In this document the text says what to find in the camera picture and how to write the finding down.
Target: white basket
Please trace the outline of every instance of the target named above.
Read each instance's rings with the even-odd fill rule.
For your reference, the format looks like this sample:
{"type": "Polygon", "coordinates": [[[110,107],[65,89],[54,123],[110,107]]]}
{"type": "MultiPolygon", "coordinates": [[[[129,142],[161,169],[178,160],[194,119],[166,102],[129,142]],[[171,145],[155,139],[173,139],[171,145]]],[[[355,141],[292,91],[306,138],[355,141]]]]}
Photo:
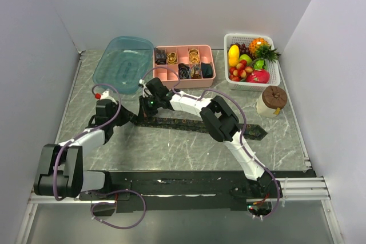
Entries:
{"type": "Polygon", "coordinates": [[[265,35],[256,34],[227,34],[224,38],[224,51],[225,51],[225,78],[229,82],[230,89],[233,90],[246,90],[246,91],[264,91],[268,86],[278,86],[281,83],[278,61],[267,62],[267,71],[269,72],[269,81],[266,84],[262,83],[249,83],[249,82],[237,82],[229,79],[229,66],[228,66],[228,48],[232,43],[240,43],[249,47],[251,41],[256,38],[263,38],[270,45],[272,49],[275,48],[272,39],[265,35]]]}

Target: blue plastic tray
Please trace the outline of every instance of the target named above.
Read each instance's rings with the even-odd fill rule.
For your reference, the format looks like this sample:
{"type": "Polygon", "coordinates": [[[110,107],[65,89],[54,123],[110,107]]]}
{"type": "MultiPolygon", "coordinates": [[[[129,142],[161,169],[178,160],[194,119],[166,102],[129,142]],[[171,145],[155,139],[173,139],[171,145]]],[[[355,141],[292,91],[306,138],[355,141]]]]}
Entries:
{"type": "Polygon", "coordinates": [[[138,81],[151,66],[154,46],[137,37],[116,37],[109,44],[93,74],[95,84],[114,86],[121,94],[134,94],[138,81]]]}

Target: marble table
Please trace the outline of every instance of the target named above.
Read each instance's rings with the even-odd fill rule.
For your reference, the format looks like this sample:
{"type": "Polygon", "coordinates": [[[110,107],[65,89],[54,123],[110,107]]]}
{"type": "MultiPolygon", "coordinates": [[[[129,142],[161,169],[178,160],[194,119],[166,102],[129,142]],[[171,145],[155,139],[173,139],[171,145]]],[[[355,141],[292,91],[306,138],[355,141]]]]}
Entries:
{"type": "MultiPolygon", "coordinates": [[[[81,65],[61,124],[59,142],[82,132],[95,113],[96,100],[90,89],[94,85],[94,70],[103,52],[88,50],[81,55],[81,65]]],[[[259,124],[268,132],[261,141],[248,141],[259,159],[271,170],[306,170],[291,106],[287,104],[276,118],[259,116],[255,104],[260,93],[229,89],[224,76],[224,51],[212,52],[217,74],[212,88],[233,97],[244,110],[248,123],[259,124]]],[[[183,91],[200,95],[203,89],[183,91]]],[[[139,95],[140,91],[134,95],[121,95],[122,104],[137,113],[139,95]]],[[[206,94],[206,97],[214,96],[213,93],[206,94]]],[[[235,106],[229,105],[240,117],[235,106]]],[[[161,110],[158,116],[198,119],[187,113],[170,110],[161,110]]],[[[110,141],[84,155],[83,161],[84,167],[89,170],[241,170],[231,152],[208,134],[136,127],[131,123],[115,128],[110,141]]]]}

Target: white wall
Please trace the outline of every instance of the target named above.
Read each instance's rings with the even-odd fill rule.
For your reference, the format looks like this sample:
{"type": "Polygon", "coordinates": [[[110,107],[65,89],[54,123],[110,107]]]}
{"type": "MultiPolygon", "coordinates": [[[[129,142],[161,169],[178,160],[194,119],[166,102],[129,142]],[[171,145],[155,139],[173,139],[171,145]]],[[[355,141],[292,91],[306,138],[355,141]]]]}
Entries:
{"type": "Polygon", "coordinates": [[[347,243],[366,228],[366,0],[312,0],[281,64],[347,243]]]}
{"type": "Polygon", "coordinates": [[[310,0],[53,0],[79,50],[120,35],[154,45],[209,44],[229,32],[266,34],[282,50],[310,0]]]}
{"type": "Polygon", "coordinates": [[[13,243],[42,146],[54,142],[77,51],[49,0],[0,0],[0,239],[13,243]]]}

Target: brown lid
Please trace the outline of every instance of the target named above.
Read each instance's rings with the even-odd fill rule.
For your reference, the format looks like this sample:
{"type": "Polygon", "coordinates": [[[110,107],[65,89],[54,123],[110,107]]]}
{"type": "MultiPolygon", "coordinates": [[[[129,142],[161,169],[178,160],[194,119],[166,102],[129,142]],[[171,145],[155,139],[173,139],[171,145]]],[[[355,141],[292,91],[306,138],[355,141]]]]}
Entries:
{"type": "Polygon", "coordinates": [[[286,92],[276,86],[268,86],[262,93],[265,105],[271,109],[283,109],[287,103],[286,92]]]}

